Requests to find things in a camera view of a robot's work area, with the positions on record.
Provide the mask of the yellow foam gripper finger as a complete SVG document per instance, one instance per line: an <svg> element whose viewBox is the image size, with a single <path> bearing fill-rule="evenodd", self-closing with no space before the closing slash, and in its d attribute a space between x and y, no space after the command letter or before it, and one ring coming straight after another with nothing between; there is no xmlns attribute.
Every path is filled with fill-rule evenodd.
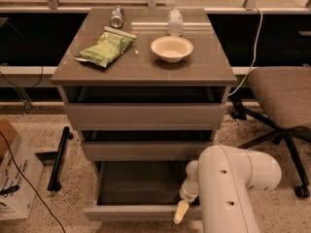
<svg viewBox="0 0 311 233"><path fill-rule="evenodd" d="M174 222L176 224L180 224L184 218L184 216L186 215L188 209L189 209L190 205L189 202L186 200L181 200L178 205L177 205L177 209L174 215Z"/></svg>

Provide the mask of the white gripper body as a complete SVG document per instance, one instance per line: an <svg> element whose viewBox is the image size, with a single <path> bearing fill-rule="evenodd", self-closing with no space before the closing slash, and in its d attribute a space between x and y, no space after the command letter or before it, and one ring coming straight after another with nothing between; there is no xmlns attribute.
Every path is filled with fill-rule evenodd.
<svg viewBox="0 0 311 233"><path fill-rule="evenodd" d="M195 179L187 177L180 188L180 197L189 203L192 203L198 196L198 182Z"/></svg>

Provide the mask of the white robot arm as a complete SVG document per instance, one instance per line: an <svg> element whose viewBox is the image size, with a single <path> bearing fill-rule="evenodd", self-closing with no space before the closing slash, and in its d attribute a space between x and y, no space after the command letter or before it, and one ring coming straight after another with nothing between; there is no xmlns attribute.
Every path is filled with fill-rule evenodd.
<svg viewBox="0 0 311 233"><path fill-rule="evenodd" d="M271 155L229 146L212 146L188 163L174 222L182 222L198 200L204 233L259 233L250 190L271 190L282 178Z"/></svg>

